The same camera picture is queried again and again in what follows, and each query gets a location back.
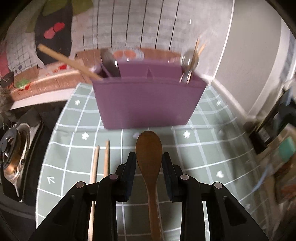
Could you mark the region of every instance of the screw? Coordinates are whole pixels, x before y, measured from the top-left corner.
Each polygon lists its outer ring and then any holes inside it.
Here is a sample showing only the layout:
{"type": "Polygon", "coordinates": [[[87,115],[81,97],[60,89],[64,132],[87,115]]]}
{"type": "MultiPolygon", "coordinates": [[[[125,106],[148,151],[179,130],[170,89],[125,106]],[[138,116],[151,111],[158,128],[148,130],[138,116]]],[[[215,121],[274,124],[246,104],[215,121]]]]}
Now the screw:
{"type": "Polygon", "coordinates": [[[189,179],[189,176],[186,175],[186,174],[182,174],[182,175],[180,176],[180,178],[181,178],[182,180],[188,180],[188,179],[189,179]]]}
{"type": "Polygon", "coordinates": [[[118,178],[118,175],[117,175],[117,174],[111,174],[111,175],[109,176],[109,178],[110,178],[111,180],[116,180],[116,179],[118,178]]]}
{"type": "Polygon", "coordinates": [[[218,189],[223,187],[222,183],[219,183],[219,182],[214,183],[214,186],[215,188],[218,188],[218,189]]]}
{"type": "Polygon", "coordinates": [[[77,183],[75,184],[75,186],[76,186],[77,188],[82,188],[82,187],[84,186],[84,182],[77,182],[77,183]]]}

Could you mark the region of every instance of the red heart decoration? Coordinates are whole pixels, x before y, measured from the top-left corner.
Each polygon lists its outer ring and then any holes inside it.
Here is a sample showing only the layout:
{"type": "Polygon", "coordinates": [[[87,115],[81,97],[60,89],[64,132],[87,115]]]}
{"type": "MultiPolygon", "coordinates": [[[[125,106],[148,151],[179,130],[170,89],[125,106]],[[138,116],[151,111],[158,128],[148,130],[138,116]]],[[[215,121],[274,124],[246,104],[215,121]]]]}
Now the red heart decoration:
{"type": "Polygon", "coordinates": [[[65,27],[64,23],[56,23],[54,25],[54,31],[55,32],[61,31],[64,27],[65,27]]]}
{"type": "Polygon", "coordinates": [[[43,34],[44,38],[52,39],[55,35],[54,28],[51,27],[49,30],[46,30],[43,34]]]}
{"type": "Polygon", "coordinates": [[[67,65],[64,64],[64,65],[59,66],[59,70],[62,70],[62,69],[67,69],[67,65]]]}

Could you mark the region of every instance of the green sponge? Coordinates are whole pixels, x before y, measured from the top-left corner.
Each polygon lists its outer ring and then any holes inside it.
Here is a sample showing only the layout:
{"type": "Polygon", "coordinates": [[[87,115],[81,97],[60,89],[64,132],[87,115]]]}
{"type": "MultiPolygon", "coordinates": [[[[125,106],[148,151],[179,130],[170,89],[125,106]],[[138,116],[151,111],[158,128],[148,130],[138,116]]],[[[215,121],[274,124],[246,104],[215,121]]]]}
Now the green sponge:
{"type": "Polygon", "coordinates": [[[290,157],[296,152],[296,146],[292,139],[292,137],[286,138],[280,145],[279,145],[279,156],[281,157],[282,161],[286,163],[289,161],[290,157]]]}

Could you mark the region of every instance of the wooden spatula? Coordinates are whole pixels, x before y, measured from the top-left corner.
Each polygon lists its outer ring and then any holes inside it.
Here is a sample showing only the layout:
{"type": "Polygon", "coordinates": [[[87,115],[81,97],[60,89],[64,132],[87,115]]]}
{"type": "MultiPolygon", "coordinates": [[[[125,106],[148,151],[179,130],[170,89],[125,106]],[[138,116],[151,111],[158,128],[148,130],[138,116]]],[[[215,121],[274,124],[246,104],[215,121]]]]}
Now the wooden spatula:
{"type": "Polygon", "coordinates": [[[150,230],[153,241],[161,240],[156,201],[156,180],[161,166],[162,154],[161,142],[154,132],[145,131],[140,134],[136,143],[136,155],[147,188],[150,230]]]}

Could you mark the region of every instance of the chopsticks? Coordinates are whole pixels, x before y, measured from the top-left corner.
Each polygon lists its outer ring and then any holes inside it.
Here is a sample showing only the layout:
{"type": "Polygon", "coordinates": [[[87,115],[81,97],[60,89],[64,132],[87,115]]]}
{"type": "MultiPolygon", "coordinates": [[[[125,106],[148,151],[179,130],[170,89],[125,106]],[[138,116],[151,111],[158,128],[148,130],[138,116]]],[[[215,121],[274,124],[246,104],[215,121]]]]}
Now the chopsticks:
{"type": "Polygon", "coordinates": [[[203,51],[204,49],[205,49],[205,44],[203,44],[203,45],[200,47],[199,51],[197,52],[197,57],[200,56],[200,54],[202,53],[202,51],[203,51]]]}
{"type": "MultiPolygon", "coordinates": [[[[99,151],[100,151],[100,146],[97,146],[96,149],[95,149],[95,153],[94,153],[94,159],[93,159],[93,165],[92,165],[92,168],[91,168],[91,176],[90,176],[89,184],[92,184],[92,183],[96,182],[96,173],[97,173],[97,168],[98,168],[99,151]]],[[[91,214],[90,214],[90,217],[89,217],[89,241],[92,241],[92,236],[93,236],[94,208],[95,208],[95,201],[92,201],[91,214]]]]}
{"type": "Polygon", "coordinates": [[[189,69],[192,69],[192,68],[193,68],[194,63],[195,63],[195,61],[196,61],[196,59],[197,59],[197,57],[198,57],[198,56],[196,56],[196,53],[197,53],[197,48],[198,48],[199,43],[200,43],[200,38],[198,38],[198,39],[196,40],[195,48],[194,48],[194,52],[193,52],[193,57],[192,57],[192,60],[191,60],[191,63],[190,63],[190,67],[189,67],[189,69]]]}
{"type": "Polygon", "coordinates": [[[95,79],[95,80],[100,80],[102,81],[102,77],[97,75],[96,73],[91,72],[87,67],[80,65],[78,62],[76,62],[75,60],[71,60],[69,58],[67,58],[65,55],[58,53],[54,50],[52,50],[51,48],[48,48],[47,46],[43,45],[43,44],[39,44],[37,47],[41,52],[49,55],[50,57],[61,61],[75,69],[78,69],[80,72],[86,74],[88,77],[95,79]]]}
{"type": "Polygon", "coordinates": [[[110,165],[110,140],[107,140],[105,159],[104,159],[104,177],[109,175],[109,165],[110,165]]]}
{"type": "MultiPolygon", "coordinates": [[[[94,153],[93,166],[92,166],[92,169],[91,169],[90,184],[96,182],[96,173],[97,173],[97,167],[98,167],[99,150],[100,150],[100,146],[97,146],[96,150],[95,150],[95,153],[94,153]]],[[[110,166],[110,140],[107,140],[106,141],[105,157],[104,157],[104,177],[109,175],[109,171],[110,171],[109,166],[110,166]]],[[[93,201],[92,205],[91,205],[91,214],[90,214],[90,218],[89,218],[89,238],[88,238],[88,241],[92,241],[92,236],[93,236],[94,208],[95,208],[95,201],[93,201]]]]}

